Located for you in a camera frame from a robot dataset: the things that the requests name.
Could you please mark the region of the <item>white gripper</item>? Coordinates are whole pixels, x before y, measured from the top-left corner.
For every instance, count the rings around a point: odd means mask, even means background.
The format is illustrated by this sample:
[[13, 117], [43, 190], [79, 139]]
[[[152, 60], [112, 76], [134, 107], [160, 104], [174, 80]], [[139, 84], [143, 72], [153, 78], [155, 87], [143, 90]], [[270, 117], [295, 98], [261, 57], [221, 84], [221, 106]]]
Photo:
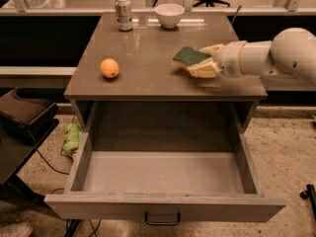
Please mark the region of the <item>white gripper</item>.
[[227, 77], [241, 77], [243, 72], [240, 65], [240, 55], [247, 42], [233, 41], [229, 44], [215, 44], [201, 48], [199, 51], [211, 57], [200, 63], [190, 65], [189, 73], [196, 78], [215, 78], [218, 73]]

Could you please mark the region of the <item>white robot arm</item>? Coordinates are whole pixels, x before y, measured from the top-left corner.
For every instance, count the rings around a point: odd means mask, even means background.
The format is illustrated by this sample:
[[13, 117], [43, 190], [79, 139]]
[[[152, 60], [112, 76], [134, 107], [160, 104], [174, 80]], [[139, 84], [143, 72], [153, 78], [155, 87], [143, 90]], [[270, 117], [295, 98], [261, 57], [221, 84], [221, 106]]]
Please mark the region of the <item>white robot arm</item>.
[[233, 41], [202, 48], [210, 58], [188, 67], [198, 78], [256, 75], [277, 81], [304, 81], [316, 86], [316, 37], [301, 28], [289, 28], [273, 40]]

